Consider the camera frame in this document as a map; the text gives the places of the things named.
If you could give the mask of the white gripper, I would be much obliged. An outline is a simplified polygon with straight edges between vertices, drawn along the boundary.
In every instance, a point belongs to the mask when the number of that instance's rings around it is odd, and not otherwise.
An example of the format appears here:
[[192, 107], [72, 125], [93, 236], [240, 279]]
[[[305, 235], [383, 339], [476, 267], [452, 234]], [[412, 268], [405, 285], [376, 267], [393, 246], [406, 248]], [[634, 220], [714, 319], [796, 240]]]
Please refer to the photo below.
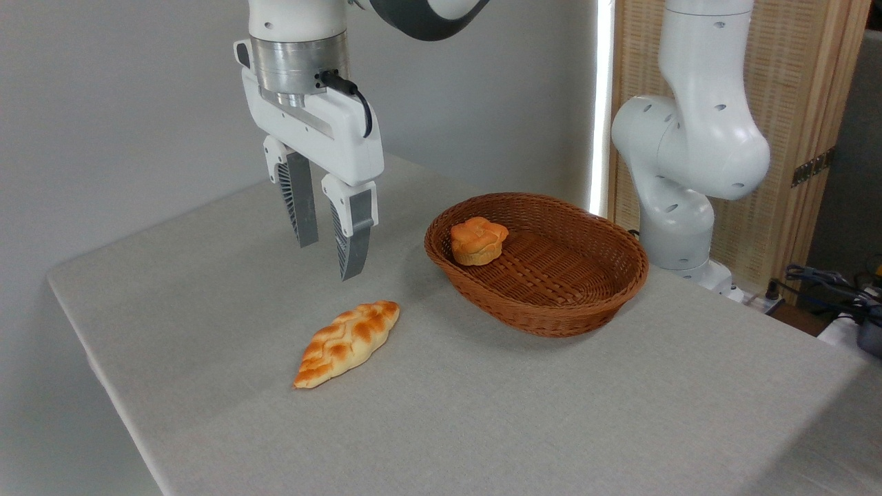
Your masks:
[[251, 116], [269, 135], [263, 143], [269, 178], [283, 195], [298, 244], [318, 241], [312, 161], [330, 173], [321, 185], [331, 206], [341, 280], [358, 276], [367, 260], [371, 228], [378, 224], [377, 185], [372, 180], [384, 170], [376, 119], [366, 133], [373, 110], [356, 95], [336, 89], [305, 95], [302, 107], [268, 101], [256, 78], [251, 41], [237, 41], [234, 56], [242, 66]]

